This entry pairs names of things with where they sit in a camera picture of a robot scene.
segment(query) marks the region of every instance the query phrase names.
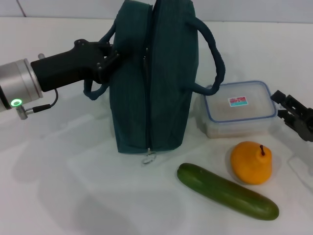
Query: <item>teal bag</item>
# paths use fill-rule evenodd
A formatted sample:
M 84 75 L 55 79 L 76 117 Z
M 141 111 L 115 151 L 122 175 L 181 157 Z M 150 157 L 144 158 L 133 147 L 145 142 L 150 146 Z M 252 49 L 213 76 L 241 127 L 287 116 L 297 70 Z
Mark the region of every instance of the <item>teal bag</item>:
M 211 89 L 195 83 L 198 31 L 207 41 L 216 66 Z M 84 94 L 95 100 L 110 87 L 116 143 L 121 153 L 168 151 L 182 143 L 192 92 L 213 95 L 224 80 L 225 65 L 208 27 L 195 16 L 190 0 L 157 0 L 154 8 L 125 0 L 112 28 L 100 40 L 113 50 L 128 47 L 131 55 L 110 82 Z

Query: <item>label sticker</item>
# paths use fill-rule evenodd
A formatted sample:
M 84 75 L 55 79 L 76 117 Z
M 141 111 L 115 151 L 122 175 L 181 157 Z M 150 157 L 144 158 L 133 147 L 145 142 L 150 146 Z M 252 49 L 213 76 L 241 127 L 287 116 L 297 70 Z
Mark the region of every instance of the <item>label sticker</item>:
M 231 107 L 243 106 L 248 104 L 248 101 L 245 96 L 229 98 L 228 102 Z

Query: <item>green led light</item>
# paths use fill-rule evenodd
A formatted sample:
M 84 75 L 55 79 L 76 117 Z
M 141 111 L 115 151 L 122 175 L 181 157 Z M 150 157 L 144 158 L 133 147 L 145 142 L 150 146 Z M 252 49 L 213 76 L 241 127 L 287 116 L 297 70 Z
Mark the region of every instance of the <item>green led light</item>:
M 16 106 L 20 106 L 22 104 L 22 100 L 21 99 L 13 99 L 11 101 L 11 106 L 16 107 Z

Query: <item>green cucumber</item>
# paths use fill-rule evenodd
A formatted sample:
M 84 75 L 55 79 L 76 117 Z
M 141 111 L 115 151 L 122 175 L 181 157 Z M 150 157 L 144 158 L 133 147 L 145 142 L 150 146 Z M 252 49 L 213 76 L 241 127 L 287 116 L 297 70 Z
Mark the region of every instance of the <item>green cucumber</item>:
M 177 170 L 177 177 L 183 184 L 203 196 L 253 218 L 274 220 L 279 215 L 277 205 L 267 197 L 200 166 L 183 163 Z

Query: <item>silver metal cylinder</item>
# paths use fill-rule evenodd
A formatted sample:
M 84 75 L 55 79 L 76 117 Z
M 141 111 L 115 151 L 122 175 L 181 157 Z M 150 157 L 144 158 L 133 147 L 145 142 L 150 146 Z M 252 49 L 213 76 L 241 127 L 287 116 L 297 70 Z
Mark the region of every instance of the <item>silver metal cylinder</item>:
M 27 59 L 0 66 L 0 112 L 43 97 Z

